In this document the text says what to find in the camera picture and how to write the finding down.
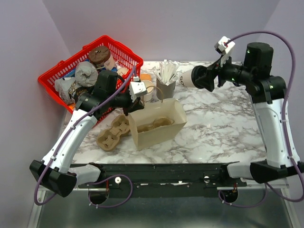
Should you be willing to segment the black coffee cup lid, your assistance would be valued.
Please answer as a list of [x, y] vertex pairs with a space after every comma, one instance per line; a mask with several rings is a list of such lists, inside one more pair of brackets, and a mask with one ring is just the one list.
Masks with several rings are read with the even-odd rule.
[[201, 78], [204, 78], [205, 74], [206, 74], [207, 68], [205, 66], [195, 66], [192, 69], [191, 72], [191, 81], [194, 85], [194, 87], [198, 88], [198, 89], [204, 89], [205, 87], [203, 86], [203, 84], [200, 82]]

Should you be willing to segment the brown paper bag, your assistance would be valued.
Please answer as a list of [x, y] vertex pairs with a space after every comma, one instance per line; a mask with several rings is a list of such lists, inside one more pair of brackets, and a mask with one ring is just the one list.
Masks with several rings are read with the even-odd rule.
[[146, 103], [128, 114], [133, 142], [138, 150], [172, 140], [187, 122], [186, 113], [175, 98]]

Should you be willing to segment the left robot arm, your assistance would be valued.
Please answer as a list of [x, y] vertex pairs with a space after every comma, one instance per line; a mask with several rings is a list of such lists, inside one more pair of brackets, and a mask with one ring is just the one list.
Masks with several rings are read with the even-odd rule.
[[41, 204], [38, 202], [40, 186], [54, 195], [66, 197], [78, 185], [91, 183], [96, 188], [104, 185], [105, 175], [100, 165], [89, 163], [75, 169], [71, 169], [70, 165], [85, 136], [110, 108], [122, 108], [125, 114], [143, 109], [139, 93], [132, 88], [135, 76], [135, 68], [127, 78], [111, 70], [103, 70], [94, 86], [75, 90], [77, 103], [69, 124], [52, 149], [29, 166], [37, 182], [34, 192], [37, 205]]

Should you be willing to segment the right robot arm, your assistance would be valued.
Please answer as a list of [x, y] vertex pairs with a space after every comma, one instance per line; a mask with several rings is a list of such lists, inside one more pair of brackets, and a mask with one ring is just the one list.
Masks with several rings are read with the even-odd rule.
[[282, 77], [270, 74], [273, 52], [267, 43], [252, 42], [247, 45], [242, 65], [233, 64], [231, 58], [226, 62], [218, 59], [208, 67], [194, 67], [190, 74], [190, 81], [196, 88], [210, 92], [215, 88], [215, 78], [218, 79], [218, 87], [226, 81], [235, 86], [245, 86], [263, 137], [266, 159], [249, 164], [234, 162], [224, 165], [218, 175], [224, 186], [231, 185], [236, 178], [266, 183], [304, 171], [304, 163], [288, 135], [287, 108], [283, 106], [286, 83]]

